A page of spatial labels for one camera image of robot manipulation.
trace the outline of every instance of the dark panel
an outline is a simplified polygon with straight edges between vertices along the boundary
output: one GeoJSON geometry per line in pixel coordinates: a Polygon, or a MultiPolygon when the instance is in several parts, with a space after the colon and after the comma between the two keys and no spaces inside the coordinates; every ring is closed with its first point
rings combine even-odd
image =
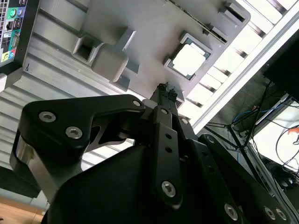
{"type": "Polygon", "coordinates": [[[268,61],[264,76],[299,101],[299,31],[297,31],[268,61]]]}
{"type": "Polygon", "coordinates": [[[0,188],[27,197],[37,197],[40,189],[21,179],[12,170],[0,167],[0,188]]]}

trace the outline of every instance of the silver bolt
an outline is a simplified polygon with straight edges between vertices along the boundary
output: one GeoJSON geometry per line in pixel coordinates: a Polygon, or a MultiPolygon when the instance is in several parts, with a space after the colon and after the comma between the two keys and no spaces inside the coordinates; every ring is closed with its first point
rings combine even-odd
{"type": "Polygon", "coordinates": [[[141,106],[141,104],[136,100],[133,101],[133,104],[135,104],[136,106],[141,106]]]}
{"type": "Polygon", "coordinates": [[[162,111],[162,113],[164,113],[164,114],[168,114],[167,110],[165,110],[165,109],[161,109],[161,111],[162,111]]]}
{"type": "Polygon", "coordinates": [[[282,212],[282,210],[276,209],[276,212],[283,220],[287,220],[286,215],[282,212]]]}
{"type": "Polygon", "coordinates": [[[211,143],[215,143],[214,139],[211,136],[208,136],[207,139],[211,142],[211,143]]]}
{"type": "Polygon", "coordinates": [[[176,195],[176,189],[169,181],[164,181],[162,183],[162,190],[168,197],[174,197],[176,195]]]}
{"type": "Polygon", "coordinates": [[[65,130],[66,135],[71,139],[79,139],[82,137],[83,133],[78,127],[68,127],[65,130]]]}
{"type": "Polygon", "coordinates": [[[187,125],[188,124],[188,121],[185,119],[185,118],[182,118],[182,122],[187,125]]]}
{"type": "Polygon", "coordinates": [[[264,207],[264,210],[266,212],[266,214],[270,217],[270,219],[275,220],[275,215],[273,213],[273,211],[267,207],[264,207]]]}
{"type": "Polygon", "coordinates": [[[225,204],[224,205],[224,210],[226,212],[226,214],[234,221],[238,220],[238,213],[236,212],[236,210],[229,204],[225,204]]]}
{"type": "Polygon", "coordinates": [[[47,123],[50,123],[50,122],[53,122],[56,120],[56,116],[53,113],[48,112],[48,111],[41,112],[38,115],[38,117],[41,121],[47,122],[47,123]]]}

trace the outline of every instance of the blue cable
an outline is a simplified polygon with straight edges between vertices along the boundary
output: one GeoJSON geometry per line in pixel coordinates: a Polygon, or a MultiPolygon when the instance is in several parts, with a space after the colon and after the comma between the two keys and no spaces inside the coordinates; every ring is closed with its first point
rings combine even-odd
{"type": "MultiPolygon", "coordinates": [[[[271,108],[271,109],[268,109],[268,110],[261,111],[261,113],[265,113],[265,112],[268,112],[268,111],[276,110],[276,109],[278,109],[278,108],[280,108],[280,107],[282,107],[282,106],[283,106],[283,104],[278,105],[278,106],[275,107],[275,108],[271,108]]],[[[244,115],[244,114],[246,114],[246,113],[250,113],[250,112],[252,112],[252,111],[245,111],[245,112],[243,112],[243,113],[238,114],[238,115],[235,117],[235,119],[233,120],[233,123],[237,120],[238,117],[240,117],[240,116],[242,116],[242,115],[244,115]]]]}

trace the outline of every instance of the wooden floor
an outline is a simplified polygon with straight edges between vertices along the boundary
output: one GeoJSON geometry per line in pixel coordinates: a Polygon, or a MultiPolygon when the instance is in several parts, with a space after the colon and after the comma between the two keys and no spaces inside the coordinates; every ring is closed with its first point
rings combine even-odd
{"type": "Polygon", "coordinates": [[[15,202],[6,203],[7,200],[2,202],[0,199],[0,224],[40,224],[43,219],[38,209],[15,202]]]}

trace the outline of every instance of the corrugated metal panel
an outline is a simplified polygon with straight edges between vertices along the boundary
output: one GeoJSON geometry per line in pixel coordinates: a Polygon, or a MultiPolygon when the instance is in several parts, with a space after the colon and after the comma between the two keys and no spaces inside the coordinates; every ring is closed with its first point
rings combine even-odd
{"type": "MultiPolygon", "coordinates": [[[[25,68],[21,80],[0,94],[0,166],[10,168],[9,156],[26,104],[37,100],[124,93],[70,57],[88,3],[89,0],[41,0],[25,62],[28,70],[25,68]]],[[[82,168],[87,169],[130,145],[132,141],[86,153],[82,168]]]]}

